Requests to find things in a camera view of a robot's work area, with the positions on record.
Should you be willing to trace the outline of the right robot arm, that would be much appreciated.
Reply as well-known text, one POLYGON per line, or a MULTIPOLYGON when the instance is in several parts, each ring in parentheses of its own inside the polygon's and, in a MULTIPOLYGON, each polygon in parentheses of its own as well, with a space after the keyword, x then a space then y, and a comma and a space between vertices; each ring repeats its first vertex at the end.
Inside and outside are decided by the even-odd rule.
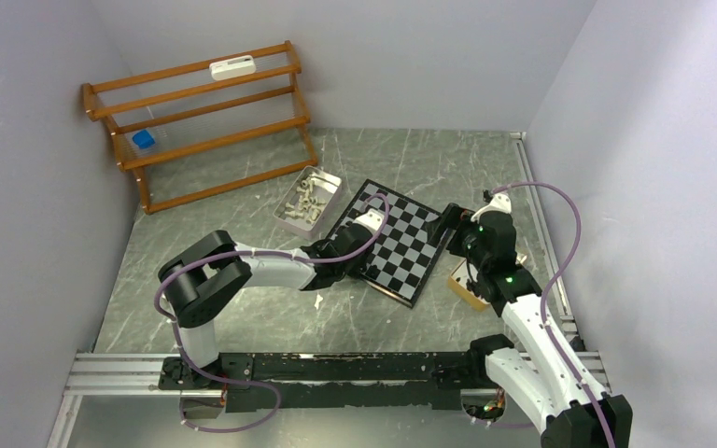
POLYGON ((543 303, 540 285, 518 262, 508 197, 499 194, 478 211, 450 203, 425 229, 432 243, 453 231, 447 250, 466 261, 472 292, 526 349, 520 353, 502 334, 473 341, 464 370, 469 379, 502 389, 543 447, 627 447, 633 410, 585 367, 543 303))

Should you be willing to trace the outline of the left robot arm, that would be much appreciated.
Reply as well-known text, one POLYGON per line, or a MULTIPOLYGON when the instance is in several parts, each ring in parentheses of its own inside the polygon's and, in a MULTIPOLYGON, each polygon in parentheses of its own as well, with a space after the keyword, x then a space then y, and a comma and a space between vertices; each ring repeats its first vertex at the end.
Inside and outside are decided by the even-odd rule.
POLYGON ((200 388, 218 381, 221 362, 214 320, 238 292, 250 287, 319 290, 355 277, 379 229, 379 223, 353 222, 332 239, 290 251, 238 244, 227 231, 218 230, 167 261, 158 279, 188 356, 184 376, 200 388))

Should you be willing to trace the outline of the gold tin of black pieces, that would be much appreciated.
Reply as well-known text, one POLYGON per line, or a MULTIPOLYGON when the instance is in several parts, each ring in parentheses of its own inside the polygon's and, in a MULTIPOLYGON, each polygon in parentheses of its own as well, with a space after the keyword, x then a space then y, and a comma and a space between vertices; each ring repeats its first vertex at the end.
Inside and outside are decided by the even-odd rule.
POLYGON ((490 306, 488 301, 485 301, 475 293, 475 277, 471 275, 470 264, 464 259, 449 275, 447 286, 478 312, 482 312, 490 306))

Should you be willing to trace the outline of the white box on rack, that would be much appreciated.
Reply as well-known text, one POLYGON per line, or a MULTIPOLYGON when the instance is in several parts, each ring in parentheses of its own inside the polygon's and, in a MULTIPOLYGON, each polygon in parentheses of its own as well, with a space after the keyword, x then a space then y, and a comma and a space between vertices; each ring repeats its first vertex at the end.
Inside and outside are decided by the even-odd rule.
POLYGON ((251 55, 240 55, 209 64, 209 73, 213 80, 222 81, 255 74, 257 66, 251 55))

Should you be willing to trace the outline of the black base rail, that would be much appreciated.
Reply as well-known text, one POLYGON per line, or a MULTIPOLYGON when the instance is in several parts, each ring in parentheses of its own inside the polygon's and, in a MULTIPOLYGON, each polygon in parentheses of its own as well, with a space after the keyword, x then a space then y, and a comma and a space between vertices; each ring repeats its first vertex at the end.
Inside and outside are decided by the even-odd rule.
POLYGON ((469 352, 222 353, 200 374, 181 357, 167 357, 157 387, 180 393, 188 409, 227 413, 426 406, 495 420, 508 401, 478 361, 469 352))

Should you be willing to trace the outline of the pink tin of white pieces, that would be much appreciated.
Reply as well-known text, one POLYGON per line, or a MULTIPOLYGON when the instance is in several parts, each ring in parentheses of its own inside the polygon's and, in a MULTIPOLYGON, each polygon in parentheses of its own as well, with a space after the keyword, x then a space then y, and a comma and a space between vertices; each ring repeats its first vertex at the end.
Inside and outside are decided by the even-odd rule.
POLYGON ((315 166, 305 167, 272 212, 278 227, 314 240, 338 203, 343 179, 315 166))

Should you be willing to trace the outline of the wooden shelf rack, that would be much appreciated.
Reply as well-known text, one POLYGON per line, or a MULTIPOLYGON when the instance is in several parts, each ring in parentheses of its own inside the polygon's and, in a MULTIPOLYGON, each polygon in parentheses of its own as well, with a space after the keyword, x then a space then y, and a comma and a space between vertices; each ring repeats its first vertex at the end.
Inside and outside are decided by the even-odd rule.
POLYGON ((233 57, 251 55, 255 74, 215 81, 209 64, 188 63, 142 75, 81 86, 87 117, 101 122, 117 167, 134 177, 148 215, 316 166, 307 127, 311 114, 299 87, 299 55, 289 40, 233 57), (132 135, 148 130, 156 140, 142 151, 132 135), (152 183, 172 169, 202 162, 213 151, 231 162, 262 161, 234 180, 195 179, 185 194, 163 199, 152 183))

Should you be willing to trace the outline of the chessboard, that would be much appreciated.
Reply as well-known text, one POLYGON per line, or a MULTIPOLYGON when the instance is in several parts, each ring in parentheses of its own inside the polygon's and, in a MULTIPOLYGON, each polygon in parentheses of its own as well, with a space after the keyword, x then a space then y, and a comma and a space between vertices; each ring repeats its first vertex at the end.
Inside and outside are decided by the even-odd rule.
POLYGON ((358 278, 389 298, 412 308, 450 236, 447 232, 438 243, 429 242, 425 225, 440 217, 440 212, 367 179, 328 231, 327 237, 333 239, 338 230, 358 217, 368 198, 376 193, 387 197, 389 218, 372 247, 372 253, 359 271, 358 278))

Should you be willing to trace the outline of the blue cap container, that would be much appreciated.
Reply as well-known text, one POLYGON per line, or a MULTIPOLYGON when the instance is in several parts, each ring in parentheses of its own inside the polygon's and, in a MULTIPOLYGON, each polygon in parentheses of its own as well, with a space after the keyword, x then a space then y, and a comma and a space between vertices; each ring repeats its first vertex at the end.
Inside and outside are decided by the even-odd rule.
POLYGON ((146 151, 153 149, 156 145, 156 140, 148 130, 141 130, 132 135, 132 142, 137 149, 146 151))

